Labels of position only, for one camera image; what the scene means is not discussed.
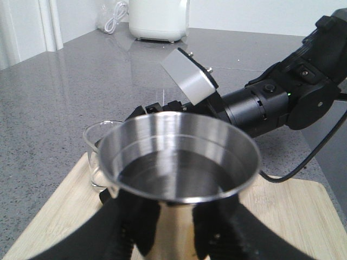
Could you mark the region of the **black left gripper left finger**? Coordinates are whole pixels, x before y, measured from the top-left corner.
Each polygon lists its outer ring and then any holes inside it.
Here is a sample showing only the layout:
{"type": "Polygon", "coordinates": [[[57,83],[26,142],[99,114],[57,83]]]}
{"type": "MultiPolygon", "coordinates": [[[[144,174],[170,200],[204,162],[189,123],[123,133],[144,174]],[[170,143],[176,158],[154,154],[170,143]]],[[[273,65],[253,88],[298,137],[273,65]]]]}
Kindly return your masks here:
{"type": "Polygon", "coordinates": [[[75,232],[35,259],[130,259],[133,247],[146,256],[155,242],[160,206],[126,191],[110,198],[75,232]]]}

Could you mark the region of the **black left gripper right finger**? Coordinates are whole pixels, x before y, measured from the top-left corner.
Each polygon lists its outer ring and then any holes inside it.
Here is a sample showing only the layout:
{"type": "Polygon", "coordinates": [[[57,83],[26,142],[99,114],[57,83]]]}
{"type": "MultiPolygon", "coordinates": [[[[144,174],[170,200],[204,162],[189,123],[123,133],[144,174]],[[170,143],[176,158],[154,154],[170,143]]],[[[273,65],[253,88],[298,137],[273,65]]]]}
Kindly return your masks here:
{"type": "Polygon", "coordinates": [[[198,259],[311,259],[260,222],[237,195],[200,203],[192,216],[198,259]]]}

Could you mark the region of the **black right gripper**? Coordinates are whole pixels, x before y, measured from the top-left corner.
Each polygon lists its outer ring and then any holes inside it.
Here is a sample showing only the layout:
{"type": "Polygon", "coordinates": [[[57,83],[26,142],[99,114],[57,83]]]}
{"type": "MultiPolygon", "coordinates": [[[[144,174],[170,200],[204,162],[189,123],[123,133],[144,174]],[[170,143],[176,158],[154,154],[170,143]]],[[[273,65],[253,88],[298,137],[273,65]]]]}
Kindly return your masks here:
{"type": "Polygon", "coordinates": [[[225,96],[215,92],[196,105],[175,100],[164,106],[158,102],[147,107],[138,106],[127,118],[168,111],[206,115],[229,123],[254,138],[283,126],[287,109],[288,96],[283,89],[274,84],[261,84],[225,96]]]}

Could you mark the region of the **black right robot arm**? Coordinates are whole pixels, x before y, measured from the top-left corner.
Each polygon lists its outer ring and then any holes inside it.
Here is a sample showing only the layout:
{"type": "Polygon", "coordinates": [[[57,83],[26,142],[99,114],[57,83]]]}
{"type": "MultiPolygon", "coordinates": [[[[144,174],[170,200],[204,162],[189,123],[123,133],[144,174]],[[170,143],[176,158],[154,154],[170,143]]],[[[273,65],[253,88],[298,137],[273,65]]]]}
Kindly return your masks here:
{"type": "Polygon", "coordinates": [[[138,106],[132,116],[164,111],[207,115],[252,137],[284,125],[301,130],[326,114],[346,79],[346,9],[321,17],[299,49],[225,96],[217,92],[211,73],[181,48],[171,52],[162,66],[188,103],[138,106]]]}

